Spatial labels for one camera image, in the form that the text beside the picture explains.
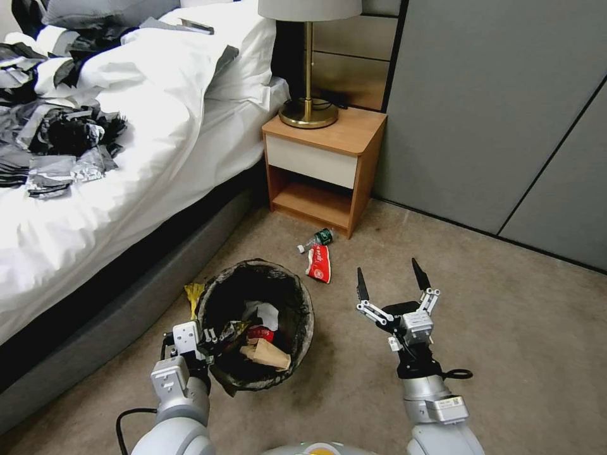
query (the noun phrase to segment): red and white package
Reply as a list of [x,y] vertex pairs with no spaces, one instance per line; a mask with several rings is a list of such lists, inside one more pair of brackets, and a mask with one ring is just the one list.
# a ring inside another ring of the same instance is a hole
[[308,251],[308,268],[305,273],[325,283],[331,281],[331,261],[329,248],[326,245],[312,245]]
[[252,344],[251,340],[263,338],[271,343],[274,340],[274,332],[263,325],[254,325],[247,331],[247,344]]

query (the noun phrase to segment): gray wardrobe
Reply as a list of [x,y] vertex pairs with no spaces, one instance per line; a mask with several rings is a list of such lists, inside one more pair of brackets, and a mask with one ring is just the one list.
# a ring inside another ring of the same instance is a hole
[[376,193],[607,270],[605,18],[604,0],[410,0]]

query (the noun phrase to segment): table lamp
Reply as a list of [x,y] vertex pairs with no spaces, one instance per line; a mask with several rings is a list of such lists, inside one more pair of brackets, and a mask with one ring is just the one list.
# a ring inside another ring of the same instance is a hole
[[332,103],[312,98],[312,22],[346,19],[362,12],[362,0],[259,0],[259,15],[281,21],[305,22],[305,99],[288,101],[280,119],[296,128],[322,128],[337,120]]

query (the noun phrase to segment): gray bed base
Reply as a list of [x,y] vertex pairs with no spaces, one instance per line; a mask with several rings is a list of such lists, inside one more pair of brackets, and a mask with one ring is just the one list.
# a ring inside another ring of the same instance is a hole
[[241,191],[53,354],[0,394],[0,435],[139,338],[227,240],[251,208],[252,193],[250,188]]

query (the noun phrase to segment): lamp shade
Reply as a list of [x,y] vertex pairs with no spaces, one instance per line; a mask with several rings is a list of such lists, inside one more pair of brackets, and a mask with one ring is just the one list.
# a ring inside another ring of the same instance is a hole
[[317,22],[346,19],[362,12],[362,0],[259,0],[259,15],[270,19]]

